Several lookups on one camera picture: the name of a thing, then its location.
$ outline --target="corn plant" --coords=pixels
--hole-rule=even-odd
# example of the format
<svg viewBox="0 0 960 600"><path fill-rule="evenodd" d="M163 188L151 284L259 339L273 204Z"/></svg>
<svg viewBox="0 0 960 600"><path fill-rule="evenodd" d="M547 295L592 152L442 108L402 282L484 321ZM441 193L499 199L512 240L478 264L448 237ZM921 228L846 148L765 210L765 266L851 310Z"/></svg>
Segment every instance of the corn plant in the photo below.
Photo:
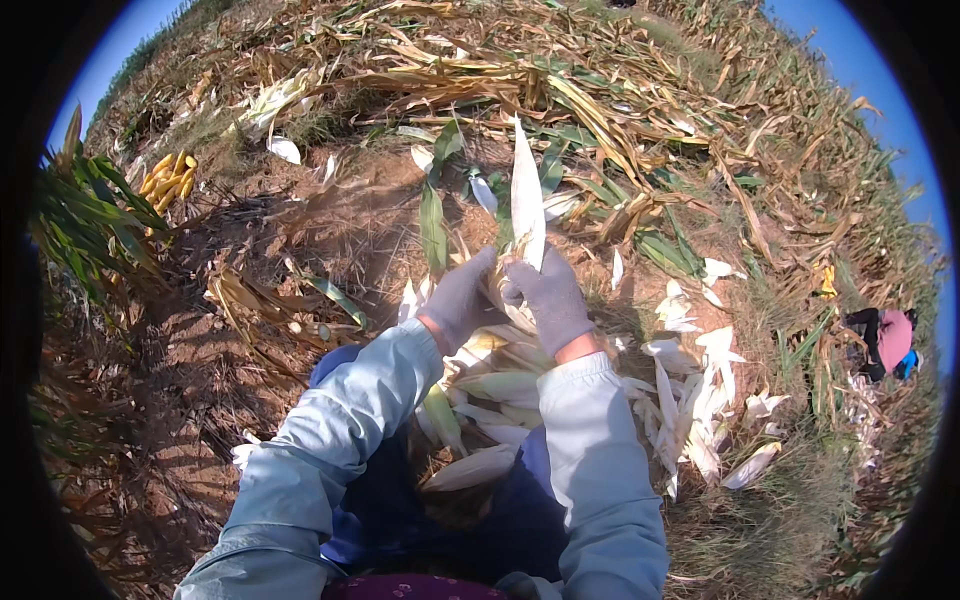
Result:
<svg viewBox="0 0 960 600"><path fill-rule="evenodd" d="M146 229L167 229L105 156L84 157L77 106L62 149L41 169L30 233L47 260L70 273L89 300L125 302L126 282L141 292L163 286Z"/></svg>

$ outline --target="yellow corn cob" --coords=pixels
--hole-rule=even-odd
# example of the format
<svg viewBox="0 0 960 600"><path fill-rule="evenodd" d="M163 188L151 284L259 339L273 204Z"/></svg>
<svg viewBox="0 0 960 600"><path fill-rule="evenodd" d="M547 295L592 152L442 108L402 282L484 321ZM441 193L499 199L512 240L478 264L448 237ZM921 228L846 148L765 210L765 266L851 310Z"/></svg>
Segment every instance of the yellow corn cob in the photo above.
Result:
<svg viewBox="0 0 960 600"><path fill-rule="evenodd" d="M157 197L158 197L158 198L162 198L162 197L163 197L163 194L165 194L168 189L170 189L170 188L172 188L173 186L177 185L177 184L180 183L181 181L183 181L183 175L174 175L172 178L168 179L167 181L163 181L163 182L161 182L161 183L158 183L158 184L156 185L156 195L157 195Z"/></svg>
<svg viewBox="0 0 960 600"><path fill-rule="evenodd" d="M186 151L181 150L177 156L177 162L174 163L174 175L180 175L183 172L183 165L186 163Z"/></svg>
<svg viewBox="0 0 960 600"><path fill-rule="evenodd" d="M160 159L160 162L156 164L156 167L154 167L153 174L156 175L163 169L167 168L168 166L170 166L170 163L172 163L173 161L174 161L173 155L164 156L163 158Z"/></svg>
<svg viewBox="0 0 960 600"><path fill-rule="evenodd" d="M183 200L193 191L193 177L183 182L183 188L180 190L180 199Z"/></svg>
<svg viewBox="0 0 960 600"><path fill-rule="evenodd" d="M163 213L167 211L167 206L170 205L170 203L174 200L174 197L177 195L176 192L177 190L175 190L172 187L169 190L167 190L167 193L163 197L163 200L161 200L159 204L156 205L156 214L163 216Z"/></svg>
<svg viewBox="0 0 960 600"><path fill-rule="evenodd" d="M154 191L156 185L159 183L159 179L156 177L150 177L150 180L143 184L143 187L140 188L140 195L149 194Z"/></svg>
<svg viewBox="0 0 960 600"><path fill-rule="evenodd" d="M143 178L143 185L140 186L140 195L147 194L150 192L150 182L154 180L154 174L148 173L147 177Z"/></svg>

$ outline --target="person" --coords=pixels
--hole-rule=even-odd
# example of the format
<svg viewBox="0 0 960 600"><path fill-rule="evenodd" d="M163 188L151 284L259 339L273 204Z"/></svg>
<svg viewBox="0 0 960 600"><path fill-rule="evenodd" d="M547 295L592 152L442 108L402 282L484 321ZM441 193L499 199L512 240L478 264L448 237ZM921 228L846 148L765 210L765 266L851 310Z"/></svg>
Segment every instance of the person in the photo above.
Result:
<svg viewBox="0 0 960 600"><path fill-rule="evenodd" d="M910 378L910 373L916 368L917 371L924 367L924 356L914 349L910 349L903 357L903 360L897 364L894 369L894 377L906 381Z"/></svg>
<svg viewBox="0 0 960 600"><path fill-rule="evenodd" d="M866 325L863 341L867 343L867 361L860 367L860 372L877 383L885 374L893 372L910 351L913 330L917 327L917 311L913 308L906 312L865 308L846 315L843 322L847 327Z"/></svg>
<svg viewBox="0 0 960 600"><path fill-rule="evenodd" d="M423 513L403 423L442 376L442 355L502 318L480 292L495 261L485 248L414 318L321 361L276 437L250 453L218 543L176 598L660 598L660 497L573 270L552 247L540 272L505 266L504 300L527 302L559 365L538 381L542 429L473 530L446 532Z"/></svg>

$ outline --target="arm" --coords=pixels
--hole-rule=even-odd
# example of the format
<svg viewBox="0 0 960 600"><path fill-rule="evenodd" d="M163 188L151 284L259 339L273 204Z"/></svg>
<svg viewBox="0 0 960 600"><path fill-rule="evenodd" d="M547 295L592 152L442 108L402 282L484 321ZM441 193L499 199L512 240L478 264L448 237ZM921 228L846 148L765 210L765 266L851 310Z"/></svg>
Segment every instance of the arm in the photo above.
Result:
<svg viewBox="0 0 960 600"><path fill-rule="evenodd" d="M589 333L573 270L551 248L542 273L518 263L507 276L504 300L528 302L544 349L562 363L538 388L550 483L570 531L560 557L564 598L660 598L669 566L660 497L620 378Z"/></svg>
<svg viewBox="0 0 960 600"><path fill-rule="evenodd" d="M669 566L660 497L620 378L604 352L539 382L550 483L566 507L566 598L660 598Z"/></svg>
<svg viewBox="0 0 960 600"><path fill-rule="evenodd" d="M411 319L304 392L276 437L251 453L219 542L175 597L319 598L332 507L442 374L433 335Z"/></svg>

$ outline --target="hand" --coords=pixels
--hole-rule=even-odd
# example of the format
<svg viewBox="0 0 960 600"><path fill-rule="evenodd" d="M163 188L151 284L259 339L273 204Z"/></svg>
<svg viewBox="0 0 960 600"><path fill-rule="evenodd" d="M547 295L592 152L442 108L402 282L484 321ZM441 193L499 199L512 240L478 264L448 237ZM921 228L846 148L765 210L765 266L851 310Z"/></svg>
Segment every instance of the hand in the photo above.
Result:
<svg viewBox="0 0 960 600"><path fill-rule="evenodd" d="M540 273L519 260L508 263L505 269L509 282L503 289L503 301L513 306L527 301L537 321L540 343L547 354L557 357L571 342L593 331L593 323L587 318L587 302L577 285L577 277L553 246L547 245ZM578 351L588 349L589 344L596 350L600 349L592 336L585 339L588 343L581 344L583 347L578 347ZM580 353L573 358L586 354ZM567 353L562 355L565 360L572 360Z"/></svg>
<svg viewBox="0 0 960 600"><path fill-rule="evenodd" d="M417 318L430 329L441 354L450 356L467 342L477 327L504 323L505 316L480 291L483 277L496 263L493 246L444 275Z"/></svg>

